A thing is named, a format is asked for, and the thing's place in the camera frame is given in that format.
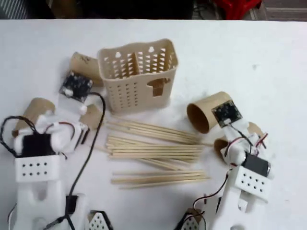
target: paper tube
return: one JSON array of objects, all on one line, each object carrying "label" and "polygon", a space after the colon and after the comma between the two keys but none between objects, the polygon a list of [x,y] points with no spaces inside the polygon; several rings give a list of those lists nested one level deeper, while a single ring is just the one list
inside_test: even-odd
[{"label": "paper tube", "polygon": [[211,110],[229,100],[231,100],[231,97],[227,93],[218,92],[189,104],[187,114],[194,128],[201,133],[208,133],[217,124]]},{"label": "paper tube", "polygon": [[91,129],[97,129],[101,115],[102,112],[94,104],[91,104],[87,107],[86,114],[81,116],[80,122],[89,126]]},{"label": "paper tube", "polygon": [[[252,122],[249,123],[248,131],[249,133],[257,133],[258,136],[263,137],[263,132],[255,123],[252,123]],[[227,145],[228,145],[228,141],[226,140],[225,136],[223,136],[222,138],[218,138],[214,141],[214,144],[213,144],[214,152],[222,160],[223,160],[223,157],[221,155],[221,149],[225,148]]]},{"label": "paper tube", "polygon": [[75,52],[71,57],[71,70],[92,79],[94,86],[103,86],[97,59]]},{"label": "paper tube", "polygon": [[[25,110],[23,116],[28,118],[30,121],[32,121],[35,124],[38,116],[46,113],[47,111],[54,112],[54,110],[55,110],[55,106],[51,101],[46,100],[44,98],[36,97],[32,99],[29,106]],[[13,137],[16,137],[18,135],[18,130],[27,128],[27,127],[28,127],[28,124],[26,122],[21,121],[21,120],[18,121],[15,129],[12,131]]]}]

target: black circuit board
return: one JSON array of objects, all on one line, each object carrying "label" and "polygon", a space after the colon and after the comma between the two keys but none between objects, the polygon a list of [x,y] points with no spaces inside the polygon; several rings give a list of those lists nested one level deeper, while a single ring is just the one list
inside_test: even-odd
[{"label": "black circuit board", "polygon": [[63,82],[59,93],[67,96],[65,94],[66,89],[71,90],[73,92],[71,98],[84,103],[86,97],[91,91],[92,85],[93,81],[90,78],[71,71],[69,76]]},{"label": "black circuit board", "polygon": [[221,128],[242,118],[241,113],[232,100],[213,108],[212,113]]}]

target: black wire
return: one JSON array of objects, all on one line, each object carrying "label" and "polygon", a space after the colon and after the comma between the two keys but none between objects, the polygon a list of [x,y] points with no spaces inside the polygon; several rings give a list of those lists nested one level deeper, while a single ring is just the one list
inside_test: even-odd
[{"label": "black wire", "polygon": [[0,144],[2,144],[14,157],[18,157],[16,151],[14,149],[10,148],[5,143],[5,141],[3,140],[3,132],[4,132],[5,124],[9,120],[14,120],[14,119],[22,120],[22,121],[26,122],[29,125],[29,127],[31,128],[31,130],[33,131],[34,134],[37,134],[38,131],[36,130],[34,123],[24,116],[9,116],[9,117],[4,119],[4,121],[2,122],[2,125],[1,125],[1,129],[0,129]]},{"label": "black wire", "polygon": [[86,160],[85,160],[85,162],[84,162],[82,168],[80,169],[80,171],[79,171],[79,173],[78,173],[76,179],[75,179],[74,182],[72,183],[70,192],[69,192],[68,197],[67,197],[67,203],[66,203],[66,207],[65,207],[65,215],[64,215],[63,217],[59,217],[59,218],[57,218],[55,221],[49,223],[49,224],[44,228],[44,230],[50,229],[50,228],[53,227],[54,225],[61,223],[64,219],[67,219],[68,224],[69,224],[71,230],[75,230],[75,227],[74,227],[74,225],[73,225],[73,223],[72,223],[72,220],[71,220],[71,218],[70,218],[70,216],[69,216],[69,213],[68,213],[69,204],[70,204],[71,197],[72,197],[72,193],[73,193],[73,191],[74,191],[74,189],[75,189],[75,186],[76,186],[76,184],[77,184],[79,178],[81,177],[81,175],[82,175],[82,173],[83,173],[83,171],[84,171],[84,169],[85,169],[85,167],[86,167],[88,161],[89,161],[90,158],[91,158],[91,155],[92,155],[92,152],[93,152],[93,149],[94,149],[94,146],[95,146],[95,142],[96,142],[96,139],[97,139],[97,136],[98,136],[100,127],[101,127],[101,125],[102,125],[102,122],[103,122],[104,117],[105,117],[105,114],[106,114],[106,102],[105,102],[104,98],[103,98],[99,93],[97,93],[97,92],[90,92],[89,94],[99,96],[100,99],[101,99],[101,102],[102,102],[102,105],[103,105],[103,111],[102,111],[101,119],[100,119],[100,121],[99,121],[97,130],[96,130],[96,133],[95,133],[95,136],[94,136],[92,145],[91,145],[91,149],[90,149],[90,151],[89,151],[89,153],[88,153],[88,156],[87,156],[87,158],[86,158]]},{"label": "black wire", "polygon": [[86,158],[86,160],[85,160],[85,162],[84,162],[82,168],[80,169],[80,171],[79,171],[79,173],[78,173],[78,175],[77,175],[75,181],[73,182],[73,184],[72,184],[72,186],[71,186],[71,190],[70,190],[70,192],[69,192],[69,194],[68,194],[68,199],[67,199],[66,208],[65,208],[65,217],[67,218],[67,221],[68,221],[68,223],[70,224],[70,227],[71,227],[72,230],[75,230],[75,228],[74,228],[73,223],[72,223],[72,221],[71,221],[71,218],[70,218],[70,216],[69,216],[69,214],[68,214],[69,203],[70,203],[70,201],[71,201],[72,193],[73,193],[73,191],[74,191],[74,189],[75,189],[75,186],[76,186],[76,184],[77,184],[79,178],[81,177],[81,175],[82,175],[82,173],[83,173],[83,171],[84,171],[84,169],[85,169],[85,167],[86,167],[88,161],[89,161],[90,158],[91,158],[91,155],[92,155],[92,152],[93,152],[93,149],[94,149],[94,146],[95,146],[95,142],[96,142],[96,139],[97,139],[97,136],[98,136],[100,127],[101,127],[101,125],[102,125],[102,122],[103,122],[103,120],[104,120],[105,113],[106,113],[106,102],[105,102],[104,98],[103,98],[99,93],[97,93],[97,92],[90,92],[89,94],[91,94],[91,95],[97,95],[97,96],[100,97],[100,99],[101,99],[101,101],[102,101],[102,104],[103,104],[103,111],[102,111],[101,119],[100,119],[100,121],[99,121],[98,128],[97,128],[97,130],[96,130],[96,133],[95,133],[95,136],[94,136],[92,145],[91,145],[91,149],[90,149],[90,151],[89,151],[89,153],[88,153],[88,156],[87,156],[87,158]]},{"label": "black wire", "polygon": [[248,137],[245,136],[240,130],[238,130],[237,128],[233,127],[231,123],[228,124],[228,125],[231,128],[233,128],[235,131],[237,131],[241,135],[241,137],[243,137],[249,143],[249,153],[251,154],[251,148],[252,148],[252,146],[254,146],[253,143],[251,143],[251,141],[248,139]]}]

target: white tabletop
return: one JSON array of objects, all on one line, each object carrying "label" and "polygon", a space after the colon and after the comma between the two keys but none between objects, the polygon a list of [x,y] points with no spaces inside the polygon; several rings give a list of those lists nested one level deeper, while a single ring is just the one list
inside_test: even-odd
[{"label": "white tabletop", "polygon": [[[307,229],[303,132],[307,129],[307,23],[1,20],[0,33],[1,121],[22,115],[34,97],[56,104],[59,84],[75,51],[95,57],[103,47],[171,39],[179,67],[170,105],[130,117],[192,131],[187,104],[218,91],[229,93],[244,118],[269,133],[268,150],[276,154],[276,178],[263,229]],[[7,127],[7,139],[12,127]],[[107,132],[101,130],[99,145],[104,144]],[[213,141],[218,134],[216,128],[204,138]],[[88,151],[88,146],[81,146],[66,161],[67,191]],[[104,210],[116,230],[171,230],[195,198],[216,191],[227,170],[210,148],[195,168],[205,169],[212,179],[119,190],[110,184],[112,172],[152,168],[136,161],[110,161],[106,154],[95,151],[75,192],[89,197],[91,209]],[[5,229],[6,216],[16,201],[16,184],[13,158],[4,148],[0,181],[0,228]]]}]

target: plastic basket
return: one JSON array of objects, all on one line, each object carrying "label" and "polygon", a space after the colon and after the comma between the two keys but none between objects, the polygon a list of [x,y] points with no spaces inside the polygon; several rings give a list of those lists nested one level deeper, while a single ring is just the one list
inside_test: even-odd
[{"label": "plastic basket", "polygon": [[167,104],[178,64],[170,40],[101,49],[97,59],[113,113]]}]

